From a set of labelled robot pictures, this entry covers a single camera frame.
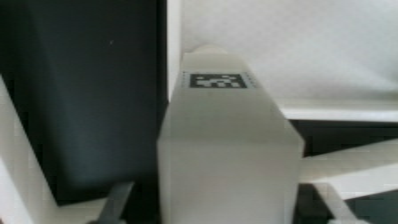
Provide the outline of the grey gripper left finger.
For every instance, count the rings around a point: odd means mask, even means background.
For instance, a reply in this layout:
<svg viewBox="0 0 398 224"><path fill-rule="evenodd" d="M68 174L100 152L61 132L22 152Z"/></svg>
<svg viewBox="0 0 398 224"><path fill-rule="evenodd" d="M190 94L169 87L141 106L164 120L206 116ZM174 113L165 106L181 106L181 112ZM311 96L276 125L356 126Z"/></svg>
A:
<svg viewBox="0 0 398 224"><path fill-rule="evenodd" d="M126 224L123 213L133 187L133 182L123 182L114 185L98 219L87 224Z"/></svg>

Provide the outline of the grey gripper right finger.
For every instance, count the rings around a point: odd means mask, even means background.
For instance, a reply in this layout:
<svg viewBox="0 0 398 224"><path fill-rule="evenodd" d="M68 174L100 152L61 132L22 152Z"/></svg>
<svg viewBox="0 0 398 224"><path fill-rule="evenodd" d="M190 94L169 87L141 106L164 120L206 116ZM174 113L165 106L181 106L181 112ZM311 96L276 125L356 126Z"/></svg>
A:
<svg viewBox="0 0 398 224"><path fill-rule="evenodd" d="M327 183L315 183L313 186L334 216L327 224L370 224L357 218L332 185Z"/></svg>

